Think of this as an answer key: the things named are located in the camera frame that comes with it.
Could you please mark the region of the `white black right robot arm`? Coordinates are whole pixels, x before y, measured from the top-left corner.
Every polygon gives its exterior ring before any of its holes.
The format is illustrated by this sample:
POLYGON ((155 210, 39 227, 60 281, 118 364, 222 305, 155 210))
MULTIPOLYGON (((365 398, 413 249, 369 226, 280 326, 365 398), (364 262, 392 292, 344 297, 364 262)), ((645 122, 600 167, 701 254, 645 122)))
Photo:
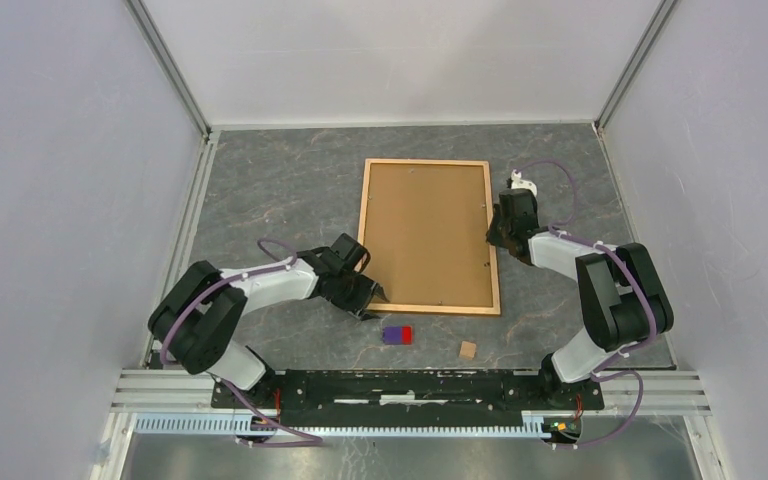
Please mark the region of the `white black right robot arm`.
POLYGON ((578 385, 674 325, 674 313, 647 248, 640 243, 610 245, 577 238, 538 218, 537 186, 519 170, 511 172, 493 205, 489 244, 520 262, 554 271, 576 282, 582 329, 542 362, 540 400, 562 408, 578 385))

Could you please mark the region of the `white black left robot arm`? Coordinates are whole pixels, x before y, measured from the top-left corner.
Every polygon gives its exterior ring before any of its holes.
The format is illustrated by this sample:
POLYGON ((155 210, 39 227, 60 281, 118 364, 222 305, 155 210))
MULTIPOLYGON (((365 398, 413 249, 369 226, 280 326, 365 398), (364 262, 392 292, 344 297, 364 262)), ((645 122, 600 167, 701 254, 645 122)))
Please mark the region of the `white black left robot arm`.
POLYGON ((267 363, 234 338, 245 315, 321 298, 368 320, 371 303, 387 298, 384 287, 364 273, 369 250, 347 234, 330 246, 270 259, 243 269, 220 269, 206 260, 191 264, 148 320, 161 344, 160 363, 228 381, 248 406, 262 407, 273 397, 274 381, 267 363))

